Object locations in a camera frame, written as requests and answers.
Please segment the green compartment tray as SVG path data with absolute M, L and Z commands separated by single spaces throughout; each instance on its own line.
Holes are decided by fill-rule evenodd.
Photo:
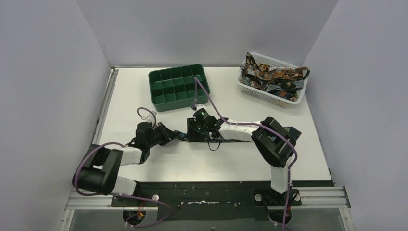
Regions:
M 148 74 L 151 102 L 156 111 L 165 112 L 208 102 L 208 81 L 201 64 L 151 71 Z

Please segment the blue patterned tie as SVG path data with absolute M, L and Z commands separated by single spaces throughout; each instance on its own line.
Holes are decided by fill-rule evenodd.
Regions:
M 289 133 L 289 135 L 294 139 L 297 140 L 302 132 L 297 130 L 294 127 L 284 127 L 284 129 Z M 237 140 L 237 139 L 224 139 L 222 137 L 216 138 L 216 139 L 210 139 L 208 135 L 203 135 L 197 132 L 192 132 L 191 134 L 189 133 L 184 133 L 178 130 L 174 131 L 178 136 L 177 139 L 180 141 L 185 141 L 185 142 L 197 142 L 197 143 L 236 143 L 236 142 L 248 142 L 248 141 L 243 141 L 243 140 Z

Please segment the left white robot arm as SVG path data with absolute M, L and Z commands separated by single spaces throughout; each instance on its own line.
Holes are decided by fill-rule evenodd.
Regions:
M 120 167 L 145 163 L 151 148 L 165 146 L 177 137 L 176 132 L 162 123 L 153 126 L 150 122 L 141 122 L 128 145 L 118 142 L 92 144 L 73 175 L 73 187 L 84 196 L 123 195 L 129 206 L 138 206 L 142 202 L 138 182 L 119 176 Z

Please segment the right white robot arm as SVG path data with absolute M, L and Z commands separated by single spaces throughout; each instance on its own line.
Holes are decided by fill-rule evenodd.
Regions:
M 290 185 L 289 164 L 293 148 L 301 132 L 283 127 L 276 119 L 267 117 L 257 122 L 238 122 L 227 117 L 215 118 L 206 109 L 195 111 L 187 119 L 187 134 L 180 139 L 188 142 L 222 143 L 251 142 L 271 168 L 271 188 L 283 194 Z

